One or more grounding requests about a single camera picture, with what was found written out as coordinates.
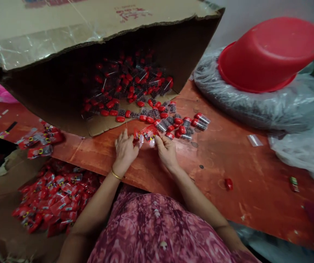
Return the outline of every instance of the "person's hand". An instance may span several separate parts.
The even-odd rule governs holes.
[[[139,153],[139,146],[137,145],[134,147],[133,140],[134,136],[130,135],[130,137],[128,137],[128,130],[124,129],[118,139],[114,141],[117,158],[113,164],[112,170],[121,178],[123,178],[124,174]]]
[[[176,159],[175,142],[165,136],[155,136],[155,141],[158,147],[158,154],[162,163],[169,171],[179,167],[178,160]]]

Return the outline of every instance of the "pink patterned dress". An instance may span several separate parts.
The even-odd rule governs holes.
[[[88,263],[259,262],[230,252],[213,228],[170,197],[124,185]]]

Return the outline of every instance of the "wooden table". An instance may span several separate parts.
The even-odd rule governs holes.
[[[177,157],[195,184],[229,220],[292,243],[314,249],[314,225],[308,220],[304,202],[314,202],[314,180],[303,169],[282,163],[268,145],[266,132],[243,125],[216,110],[188,82],[175,99],[178,112],[192,117],[202,112],[211,119],[205,132],[195,133],[193,142],[177,142]],[[31,128],[41,128],[39,118],[20,104],[0,103],[0,133],[18,123],[5,138],[17,142]],[[54,147],[53,157],[106,175],[115,160],[114,139],[127,127],[143,129],[147,124],[131,121],[94,138],[66,134]],[[253,147],[247,135],[256,134],[264,146]],[[289,187],[289,177],[299,183],[299,193]],[[181,194],[159,163],[155,149],[140,150],[129,168],[126,183],[182,201]],[[233,191],[224,179],[231,178]]]

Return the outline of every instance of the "upside-down bucket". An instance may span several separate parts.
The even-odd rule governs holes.
[[[298,18],[266,20],[228,45],[218,70],[235,88],[263,93],[282,89],[314,60],[314,25]]]

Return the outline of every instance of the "cardboard box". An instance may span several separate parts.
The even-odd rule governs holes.
[[[174,78],[173,92],[160,99],[170,100],[182,90],[223,12],[204,0],[0,0],[0,83],[46,122],[94,136],[121,123],[100,116],[84,121],[82,84],[68,72],[148,42]],[[121,107],[139,111],[135,103]]]
[[[34,178],[48,159],[28,160],[26,155],[27,151],[16,150],[0,168],[0,262],[53,263],[60,254],[65,234],[52,238],[46,238],[46,233],[30,235],[11,216],[22,198],[17,189]]]

